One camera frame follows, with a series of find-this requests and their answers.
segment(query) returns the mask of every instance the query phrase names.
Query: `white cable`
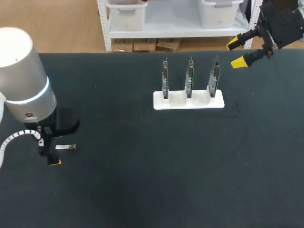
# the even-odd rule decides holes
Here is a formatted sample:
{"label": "white cable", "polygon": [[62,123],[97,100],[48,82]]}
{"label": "white cable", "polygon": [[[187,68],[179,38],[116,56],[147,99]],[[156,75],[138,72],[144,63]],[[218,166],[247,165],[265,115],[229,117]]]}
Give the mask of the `white cable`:
{"label": "white cable", "polygon": [[39,140],[41,138],[40,133],[36,132],[34,130],[23,130],[23,131],[19,131],[19,132],[16,132],[16,133],[12,134],[10,137],[8,137],[2,143],[2,146],[0,148],[0,168],[1,168],[2,163],[3,163],[4,151],[5,151],[6,146],[9,144],[10,141],[12,141],[13,139],[17,138],[18,136],[21,136],[21,135],[24,135],[24,134],[32,134],[33,136],[35,136],[35,138],[37,140]]}

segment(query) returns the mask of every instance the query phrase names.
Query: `white shelf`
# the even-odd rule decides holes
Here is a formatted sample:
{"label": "white shelf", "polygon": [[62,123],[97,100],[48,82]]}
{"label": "white shelf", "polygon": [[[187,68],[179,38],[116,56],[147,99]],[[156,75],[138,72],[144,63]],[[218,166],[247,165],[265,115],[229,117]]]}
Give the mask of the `white shelf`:
{"label": "white shelf", "polygon": [[197,1],[150,0],[143,31],[117,31],[110,27],[109,38],[228,37],[247,32],[249,23],[240,9],[229,28],[203,28]]}

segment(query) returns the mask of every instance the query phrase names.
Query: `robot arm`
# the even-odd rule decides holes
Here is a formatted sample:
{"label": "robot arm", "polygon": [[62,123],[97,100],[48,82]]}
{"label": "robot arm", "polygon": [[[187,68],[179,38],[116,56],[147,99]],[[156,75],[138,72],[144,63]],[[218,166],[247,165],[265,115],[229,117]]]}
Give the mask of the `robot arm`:
{"label": "robot arm", "polygon": [[270,58],[273,48],[279,49],[303,38],[304,33],[304,6],[295,10],[285,9],[278,12],[271,1],[263,4],[261,15],[255,29],[244,34],[238,34],[230,43],[227,44],[229,50],[233,50],[253,37],[261,37],[264,41],[262,49],[231,62],[233,68],[249,67],[255,61],[264,56]]}
{"label": "robot arm", "polygon": [[38,152],[49,165],[61,161],[52,149],[55,137],[74,133],[79,127],[77,114],[57,108],[56,97],[30,36],[18,28],[0,28],[0,121],[3,103],[28,130],[12,134],[0,148],[0,167],[7,144],[23,134],[37,140]]}

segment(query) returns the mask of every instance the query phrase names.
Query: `cardboard box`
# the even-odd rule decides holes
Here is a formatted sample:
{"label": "cardboard box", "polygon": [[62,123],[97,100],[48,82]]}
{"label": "cardboard box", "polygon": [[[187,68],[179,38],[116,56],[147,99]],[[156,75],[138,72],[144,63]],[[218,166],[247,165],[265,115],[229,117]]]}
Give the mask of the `cardboard box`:
{"label": "cardboard box", "polygon": [[156,39],[142,38],[134,42],[134,52],[154,52],[156,50]]}
{"label": "cardboard box", "polygon": [[178,49],[181,38],[161,38],[158,40],[156,50],[173,52]]}
{"label": "cardboard box", "polygon": [[112,40],[113,52],[133,52],[134,39],[114,39]]}

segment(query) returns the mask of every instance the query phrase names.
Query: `small metal component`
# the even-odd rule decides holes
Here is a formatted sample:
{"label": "small metal component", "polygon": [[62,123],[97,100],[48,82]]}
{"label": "small metal component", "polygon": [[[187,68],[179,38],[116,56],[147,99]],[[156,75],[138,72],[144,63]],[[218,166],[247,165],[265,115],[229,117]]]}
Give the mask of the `small metal component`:
{"label": "small metal component", "polygon": [[209,78],[209,92],[210,97],[215,97],[215,93],[217,91],[218,83],[219,83],[219,74],[220,74],[220,66],[218,57],[216,56],[213,59],[212,69],[210,71],[210,78]]}
{"label": "small metal component", "polygon": [[72,144],[72,145],[56,145],[55,150],[76,150],[76,144]]}
{"label": "small metal component", "polygon": [[169,99],[169,75],[168,75],[168,61],[163,62],[162,73],[162,94],[164,99]]}
{"label": "small metal component", "polygon": [[186,94],[187,98],[192,98],[192,89],[193,89],[193,78],[194,78],[194,63],[191,57],[191,60],[188,63],[188,69],[186,72]]}

